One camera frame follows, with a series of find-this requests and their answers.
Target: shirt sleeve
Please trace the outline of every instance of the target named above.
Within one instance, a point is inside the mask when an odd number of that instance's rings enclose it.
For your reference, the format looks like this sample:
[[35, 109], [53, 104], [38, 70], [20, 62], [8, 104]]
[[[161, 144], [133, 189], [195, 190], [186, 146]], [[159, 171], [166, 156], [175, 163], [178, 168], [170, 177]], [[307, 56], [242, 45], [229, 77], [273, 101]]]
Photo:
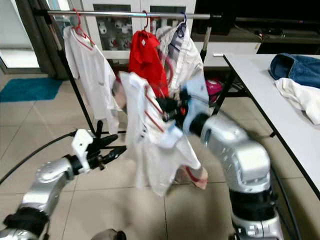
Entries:
[[79, 71], [77, 68], [75, 56], [71, 48], [71, 43], [70, 43], [71, 31], [72, 31], [71, 27], [66, 27], [63, 30], [64, 50], [65, 50], [65, 57], [66, 57], [66, 60], [68, 61], [69, 68], [72, 72], [72, 75], [75, 79], [77, 79], [79, 77]]

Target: blue mat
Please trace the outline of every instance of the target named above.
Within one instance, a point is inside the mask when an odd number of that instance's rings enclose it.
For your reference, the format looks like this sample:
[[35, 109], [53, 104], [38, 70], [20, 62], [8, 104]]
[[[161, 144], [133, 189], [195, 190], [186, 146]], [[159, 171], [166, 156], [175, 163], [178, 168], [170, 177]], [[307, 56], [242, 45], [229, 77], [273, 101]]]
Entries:
[[0, 102], [52, 100], [62, 81], [53, 78], [11, 79], [0, 92]]

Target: wall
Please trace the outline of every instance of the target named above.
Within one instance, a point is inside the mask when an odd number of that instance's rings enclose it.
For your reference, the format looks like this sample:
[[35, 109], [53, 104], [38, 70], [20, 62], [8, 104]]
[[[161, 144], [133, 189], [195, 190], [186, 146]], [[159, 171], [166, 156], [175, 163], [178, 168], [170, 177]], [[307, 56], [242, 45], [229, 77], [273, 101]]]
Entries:
[[31, 49], [14, 0], [0, 0], [0, 48]]

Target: white t-shirt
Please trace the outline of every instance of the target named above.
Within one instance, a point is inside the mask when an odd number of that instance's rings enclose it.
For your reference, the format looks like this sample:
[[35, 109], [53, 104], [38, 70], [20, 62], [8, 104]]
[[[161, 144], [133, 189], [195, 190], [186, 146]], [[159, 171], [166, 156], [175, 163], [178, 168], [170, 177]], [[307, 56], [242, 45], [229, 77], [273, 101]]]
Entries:
[[98, 47], [92, 47], [70, 26], [64, 29], [63, 38], [72, 75], [80, 77], [95, 119], [106, 119], [109, 132], [117, 133], [120, 109], [112, 95], [115, 73]]
[[[147, 178], [152, 190], [163, 196], [180, 166], [198, 169], [201, 165], [188, 138], [172, 122], [164, 122], [160, 112], [145, 97], [145, 87], [149, 86], [147, 80], [134, 72], [120, 72], [119, 76], [127, 98], [128, 125], [125, 144], [128, 157], [134, 159], [137, 164], [136, 185], [143, 187]], [[147, 94], [160, 109], [150, 86]]]

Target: pink object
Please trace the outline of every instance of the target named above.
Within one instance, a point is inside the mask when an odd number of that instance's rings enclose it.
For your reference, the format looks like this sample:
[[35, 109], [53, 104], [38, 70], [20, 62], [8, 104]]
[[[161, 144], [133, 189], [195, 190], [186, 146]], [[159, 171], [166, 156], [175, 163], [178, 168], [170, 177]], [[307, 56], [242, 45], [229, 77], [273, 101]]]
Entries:
[[209, 94], [209, 102], [213, 103], [217, 100], [218, 94], [222, 91], [222, 84], [217, 79], [208, 79], [205, 81], [206, 89]]

